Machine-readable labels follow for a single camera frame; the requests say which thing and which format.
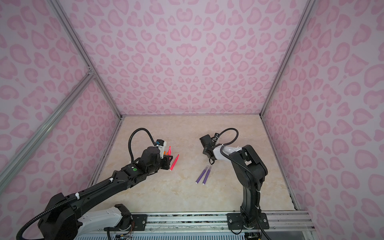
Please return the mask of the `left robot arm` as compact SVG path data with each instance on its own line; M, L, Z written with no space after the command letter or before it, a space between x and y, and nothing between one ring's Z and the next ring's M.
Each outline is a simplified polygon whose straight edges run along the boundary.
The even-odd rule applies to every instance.
M81 234L95 230L132 230L134 219L123 204L104 211L89 211L108 198L130 189L159 170L169 170L173 156L164 155L157 147L148 147L136 162L114 171L108 179L83 191L68 196L53 196L46 209L29 220L18 231L16 238L34 223L45 240L73 240Z

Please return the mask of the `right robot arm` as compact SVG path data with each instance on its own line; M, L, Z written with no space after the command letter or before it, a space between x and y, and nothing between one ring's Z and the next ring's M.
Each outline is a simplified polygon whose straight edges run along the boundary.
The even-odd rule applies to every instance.
M228 219L231 230L259 229L261 231L270 228L267 215L260 207L261 188L268 169L251 145L243 147L229 147L218 144L219 135L214 137L205 135L200 138L203 146L203 154L206 155L211 164L217 161L231 162L236 177L243 186L243 202L240 214Z

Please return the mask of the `purple highlighter pen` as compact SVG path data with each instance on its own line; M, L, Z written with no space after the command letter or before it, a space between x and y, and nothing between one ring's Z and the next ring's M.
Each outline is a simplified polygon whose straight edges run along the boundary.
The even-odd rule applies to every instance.
M208 170L208 166L206 166L206 167L202 170L202 172L200 173L199 177L198 177L197 180L195 181L196 184L198 184L198 183L201 181L201 179L203 178L203 176L205 175L205 173L207 172L207 170Z
M205 178L204 178L204 180L203 180L203 185L206 185L207 180L208 180L209 175L210 175L210 172L211 172L211 169L212 169L212 167L209 167L209 168L208 168L208 170L207 170L207 172L206 172L206 175L205 175Z

